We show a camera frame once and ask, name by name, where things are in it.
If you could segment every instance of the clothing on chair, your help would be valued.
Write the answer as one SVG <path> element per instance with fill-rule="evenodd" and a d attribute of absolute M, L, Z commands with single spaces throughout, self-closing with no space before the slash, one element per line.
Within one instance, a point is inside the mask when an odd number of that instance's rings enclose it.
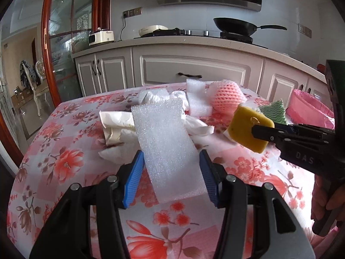
<path fill-rule="evenodd" d="M 22 84 L 23 87 L 27 88 L 27 89 L 31 89 L 30 84 L 29 84 L 29 80 L 25 74 L 23 65 L 24 64 L 28 70 L 29 70 L 29 74 L 31 77 L 32 82 L 35 82 L 36 85 L 40 85 L 41 84 L 41 80 L 39 78 L 39 76 L 37 75 L 36 71 L 31 67 L 31 65 L 29 63 L 27 63 L 25 60 L 23 60 L 22 62 L 20 62 L 20 82 Z"/>

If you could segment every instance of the table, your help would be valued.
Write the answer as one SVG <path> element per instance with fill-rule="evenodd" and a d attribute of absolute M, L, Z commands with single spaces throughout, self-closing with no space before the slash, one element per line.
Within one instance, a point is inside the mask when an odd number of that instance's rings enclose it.
<path fill-rule="evenodd" d="M 8 237 L 23 256 L 29 257 L 41 228 L 72 183 L 97 184 L 119 169 L 120 165 L 98 155 L 105 149 L 98 112 L 130 111 L 140 90 L 162 87 L 172 92 L 185 90 L 186 84 L 146 86 L 79 98 L 60 104 L 51 114 L 25 154 L 9 201 Z M 269 104 L 254 92 L 242 90 L 248 99 L 247 106 Z M 257 154 L 230 142 L 223 135 L 229 119 L 220 113 L 214 112 L 203 120 L 215 126 L 215 133 L 206 137 L 191 136 L 196 148 L 207 149 L 214 162 L 222 164 L 229 174 L 246 183 L 274 184 L 304 228 L 315 251 L 322 252 L 322 238 L 311 232 L 314 175 L 281 160 L 280 151 L 273 144 L 269 144 L 262 154 Z M 129 163 L 133 157 L 126 159 Z M 224 210 L 216 209 L 208 195 L 159 204 L 146 170 L 131 207 L 120 212 L 132 259 L 211 259 L 223 215 Z M 250 256 L 252 245 L 250 215 L 244 258 Z M 95 209 L 92 209 L 91 244 L 93 256 L 100 258 L 95 219 Z"/>

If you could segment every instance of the metal bolt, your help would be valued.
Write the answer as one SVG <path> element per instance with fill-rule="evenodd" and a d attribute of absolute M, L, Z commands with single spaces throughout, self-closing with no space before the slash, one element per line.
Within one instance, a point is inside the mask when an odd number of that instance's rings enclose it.
<path fill-rule="evenodd" d="M 80 185 L 78 183 L 73 183 L 70 186 L 70 188 L 71 188 L 72 191 L 77 191 L 80 188 Z"/>
<path fill-rule="evenodd" d="M 226 176 L 226 179 L 229 182 L 235 182 L 236 181 L 236 176 L 229 174 L 229 175 Z"/>
<path fill-rule="evenodd" d="M 267 189 L 267 190 L 273 190 L 273 185 L 271 183 L 265 183 L 264 184 L 264 187 Z"/>
<path fill-rule="evenodd" d="M 107 181 L 110 183 L 116 182 L 117 176 L 116 175 L 110 175 L 110 176 L 108 176 Z"/>

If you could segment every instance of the pink trash bin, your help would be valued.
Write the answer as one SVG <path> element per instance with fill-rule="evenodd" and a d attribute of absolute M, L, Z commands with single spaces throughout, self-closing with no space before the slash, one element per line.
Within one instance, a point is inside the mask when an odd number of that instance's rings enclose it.
<path fill-rule="evenodd" d="M 333 129 L 335 128 L 334 113 L 314 96 L 294 89 L 286 114 L 294 123 Z"/>

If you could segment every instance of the wok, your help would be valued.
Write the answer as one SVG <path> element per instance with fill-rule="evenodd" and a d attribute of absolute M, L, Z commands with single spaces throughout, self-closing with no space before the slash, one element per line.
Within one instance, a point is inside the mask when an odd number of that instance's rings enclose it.
<path fill-rule="evenodd" d="M 280 25 L 262 25 L 260 27 L 257 27 L 252 23 L 239 19 L 230 19 L 227 17 L 217 17 L 213 19 L 213 21 L 215 22 L 219 30 L 244 36 L 250 36 L 254 34 L 258 28 L 287 30 L 286 27 Z"/>

